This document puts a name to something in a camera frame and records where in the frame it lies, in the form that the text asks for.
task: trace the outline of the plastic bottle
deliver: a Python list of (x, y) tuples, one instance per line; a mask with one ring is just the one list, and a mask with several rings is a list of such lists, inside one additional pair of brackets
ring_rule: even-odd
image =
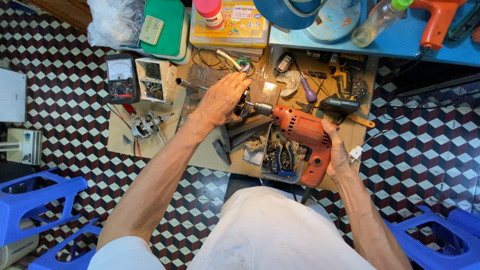
[(205, 25), (210, 30), (220, 30), (225, 26), (222, 13), (222, 0), (193, 0), (198, 14), (204, 18)]
[(413, 0), (382, 0), (378, 3), (367, 20), (352, 33), (352, 43), (363, 48), (372, 43), (385, 29), (398, 22), (405, 9)]

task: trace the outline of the checkered tile floor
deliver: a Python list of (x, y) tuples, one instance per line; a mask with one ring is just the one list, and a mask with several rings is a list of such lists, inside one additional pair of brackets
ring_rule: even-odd
[[(106, 149), (110, 112), (102, 102), (107, 94), (104, 57), (114, 51), (89, 46), (85, 35), (51, 16), (14, 11), (6, 0), (0, 1), (0, 15), (0, 64), (28, 76), (27, 121), (11, 126), (42, 130), (43, 169), (58, 166), (62, 176), (81, 175), (88, 180), (89, 188), (74, 205), (74, 214), (82, 217), (43, 233), (38, 249), (42, 252), (92, 218), (103, 223), (148, 161)], [(396, 63), (385, 58), (379, 66), (369, 116), (376, 128), (368, 130), (367, 137), (390, 131), (365, 145), (360, 176), (380, 214), (390, 222), (401, 222), (418, 215), (418, 205), (442, 216), (455, 208), (479, 212), (480, 109), (473, 107), (472, 100), (478, 99), (474, 92), (480, 86), (392, 99), (388, 94), (396, 89), (391, 83)], [(387, 102), (413, 108), (452, 101), (452, 106), (431, 110), (381, 108)], [(150, 239), (153, 253), (167, 269), (186, 268), (205, 242), (220, 218), (228, 178), (225, 172), (205, 168), (189, 167), (184, 172)], [(339, 194), (316, 190), (313, 196), (352, 245)], [(57, 218), (61, 202), (48, 206), (45, 216)], [(418, 232), (428, 236), (425, 228), (417, 228)], [(435, 247), (431, 237), (421, 240)], [(86, 250), (94, 246), (91, 241), (81, 243)], [(66, 254), (59, 257), (68, 259)]]

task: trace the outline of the green plastic container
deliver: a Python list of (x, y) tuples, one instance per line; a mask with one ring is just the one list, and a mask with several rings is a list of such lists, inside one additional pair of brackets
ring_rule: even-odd
[(176, 57), (180, 54), (185, 6), (180, 0), (148, 0), (145, 16), (163, 21), (163, 28), (156, 44), (142, 41), (142, 49), (150, 54)]

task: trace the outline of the hand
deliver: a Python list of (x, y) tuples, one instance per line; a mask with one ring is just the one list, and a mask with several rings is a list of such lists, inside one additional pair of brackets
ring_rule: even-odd
[(252, 83), (251, 79), (245, 80), (245, 77), (245, 73), (227, 74), (207, 90), (194, 113), (199, 114), (199, 119), (213, 128), (229, 122), (240, 122), (242, 118), (235, 115), (233, 109), (247, 86)]
[[(345, 145), (343, 144), (343, 140), (338, 134), (335, 126), (327, 120), (322, 119), (322, 128), (332, 140), (332, 154), (330, 164), (328, 164), (327, 167), (327, 174), (334, 182), (336, 182), (337, 179), (341, 178), (345, 173), (352, 172), (350, 158), (345, 149)], [(306, 152), (306, 148), (302, 149), (299, 159), (304, 159)]]

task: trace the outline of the multimeter display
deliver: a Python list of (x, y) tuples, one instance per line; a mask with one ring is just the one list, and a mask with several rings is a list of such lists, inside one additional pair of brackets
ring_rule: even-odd
[(108, 75), (108, 101), (111, 104), (128, 104), (140, 101), (140, 89), (135, 74), (134, 60), (130, 54), (106, 56)]

